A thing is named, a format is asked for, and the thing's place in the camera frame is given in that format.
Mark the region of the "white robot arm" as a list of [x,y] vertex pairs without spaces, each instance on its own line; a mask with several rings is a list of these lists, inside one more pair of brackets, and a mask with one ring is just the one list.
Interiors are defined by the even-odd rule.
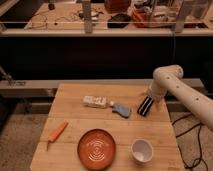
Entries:
[[159,102],[170,92],[213,132],[213,100],[183,83],[182,77],[183,69],[179,65],[158,67],[147,94]]

